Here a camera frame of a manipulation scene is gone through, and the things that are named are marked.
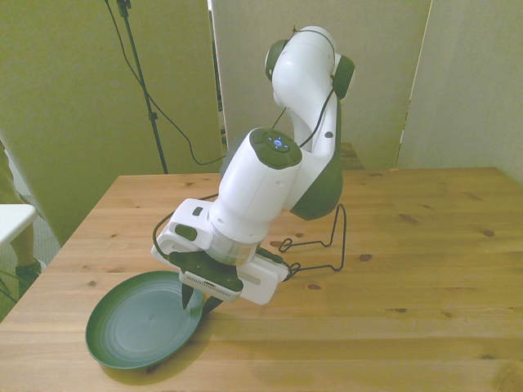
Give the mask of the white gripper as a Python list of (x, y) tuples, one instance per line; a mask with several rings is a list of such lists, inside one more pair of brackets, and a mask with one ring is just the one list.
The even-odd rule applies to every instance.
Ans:
[(186, 309), (194, 289), (209, 295), (203, 304), (203, 315), (224, 301), (232, 302), (239, 297), (265, 305), (287, 277), (282, 259), (261, 247), (247, 263), (228, 265), (214, 260), (200, 247), (179, 243), (174, 234), (160, 234), (151, 253), (179, 270), (182, 309)]

